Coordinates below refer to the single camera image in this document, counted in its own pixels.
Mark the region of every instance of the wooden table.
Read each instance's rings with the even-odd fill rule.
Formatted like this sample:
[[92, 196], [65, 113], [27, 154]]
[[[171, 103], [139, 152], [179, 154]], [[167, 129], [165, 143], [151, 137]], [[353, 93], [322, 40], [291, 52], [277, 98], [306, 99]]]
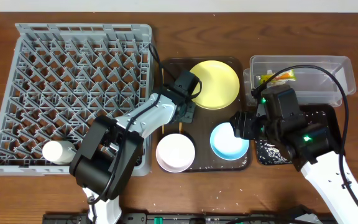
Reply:
[[[0, 13], [0, 107], [19, 37], [16, 22], [150, 24], [162, 59], [228, 55], [243, 68], [253, 55], [348, 56], [357, 93], [349, 97], [347, 162], [358, 180], [358, 14]], [[341, 128], [342, 110], [336, 110]], [[150, 213], [242, 214], [299, 204], [329, 212], [292, 165], [262, 166], [255, 159], [243, 172], [169, 174], [153, 158], [152, 172], [131, 178], [120, 199], [124, 210]], [[40, 223], [45, 212], [87, 209], [84, 193], [69, 175], [0, 177], [0, 223]]]

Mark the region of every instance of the green light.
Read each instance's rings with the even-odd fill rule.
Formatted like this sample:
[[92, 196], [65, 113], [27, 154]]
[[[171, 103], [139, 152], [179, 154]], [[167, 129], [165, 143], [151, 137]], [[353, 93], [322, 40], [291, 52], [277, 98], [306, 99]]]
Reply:
[[311, 140], [311, 138], [310, 138], [309, 136], [304, 136], [303, 139], [304, 139], [305, 141], [310, 141], [310, 140]]

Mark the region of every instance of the gray dish rack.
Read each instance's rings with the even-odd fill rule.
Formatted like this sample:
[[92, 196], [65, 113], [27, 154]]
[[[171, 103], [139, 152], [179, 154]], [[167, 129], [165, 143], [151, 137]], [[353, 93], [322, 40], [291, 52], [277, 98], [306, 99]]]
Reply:
[[[150, 96], [155, 71], [145, 24], [16, 24], [20, 33], [0, 112], [0, 175], [68, 174], [42, 157], [50, 140], [78, 149], [93, 120]], [[151, 139], [132, 175], [146, 175]], [[106, 147], [100, 150], [114, 156]]]

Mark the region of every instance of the yellow snack package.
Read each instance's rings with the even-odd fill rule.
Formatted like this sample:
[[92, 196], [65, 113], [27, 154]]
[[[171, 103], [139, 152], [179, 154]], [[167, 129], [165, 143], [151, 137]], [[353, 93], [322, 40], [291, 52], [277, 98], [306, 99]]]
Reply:
[[[274, 75], [274, 73], [271, 70], [267, 71], [266, 75], [260, 76], [259, 83], [262, 84], [262, 83], [266, 82], [273, 75]], [[293, 73], [293, 69], [291, 69], [288, 72], [281, 73], [281, 74], [277, 75], [270, 83], [267, 84], [267, 86], [270, 87], [270, 86], [275, 86], [275, 85], [281, 85], [287, 81], [296, 81], [296, 76]]]

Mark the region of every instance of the white wall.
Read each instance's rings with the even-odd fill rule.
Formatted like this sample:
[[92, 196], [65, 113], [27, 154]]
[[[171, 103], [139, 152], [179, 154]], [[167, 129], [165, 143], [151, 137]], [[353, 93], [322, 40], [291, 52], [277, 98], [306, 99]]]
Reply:
[[358, 12], [358, 0], [0, 0], [0, 12]]

